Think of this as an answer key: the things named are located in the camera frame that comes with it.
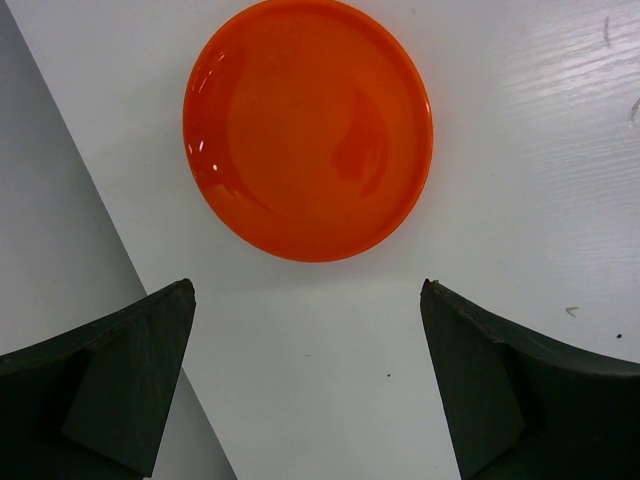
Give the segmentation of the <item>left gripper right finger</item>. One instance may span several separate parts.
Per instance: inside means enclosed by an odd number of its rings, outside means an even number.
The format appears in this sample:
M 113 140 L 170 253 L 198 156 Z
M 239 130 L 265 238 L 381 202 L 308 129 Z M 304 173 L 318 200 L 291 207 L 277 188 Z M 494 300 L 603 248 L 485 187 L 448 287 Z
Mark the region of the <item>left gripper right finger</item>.
M 639 366 L 427 280 L 420 311 L 464 479 L 636 479 Z

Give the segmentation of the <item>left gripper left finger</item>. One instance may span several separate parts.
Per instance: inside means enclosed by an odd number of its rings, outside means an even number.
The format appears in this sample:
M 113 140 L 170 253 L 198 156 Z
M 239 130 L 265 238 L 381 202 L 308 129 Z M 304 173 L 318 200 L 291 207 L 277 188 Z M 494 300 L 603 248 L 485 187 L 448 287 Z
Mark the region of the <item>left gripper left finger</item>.
M 3 355 L 2 478 L 151 477 L 195 307 L 183 279 Z

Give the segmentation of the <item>orange plate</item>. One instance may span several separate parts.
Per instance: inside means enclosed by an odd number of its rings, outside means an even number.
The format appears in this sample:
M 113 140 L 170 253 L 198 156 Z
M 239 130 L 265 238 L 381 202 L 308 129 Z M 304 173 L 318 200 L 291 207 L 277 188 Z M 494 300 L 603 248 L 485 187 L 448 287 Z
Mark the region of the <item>orange plate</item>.
M 339 1 L 263 1 L 228 20 L 193 66 L 182 129 L 219 219 L 301 262 L 346 259 L 391 235 L 422 193 L 434 143 L 408 53 Z

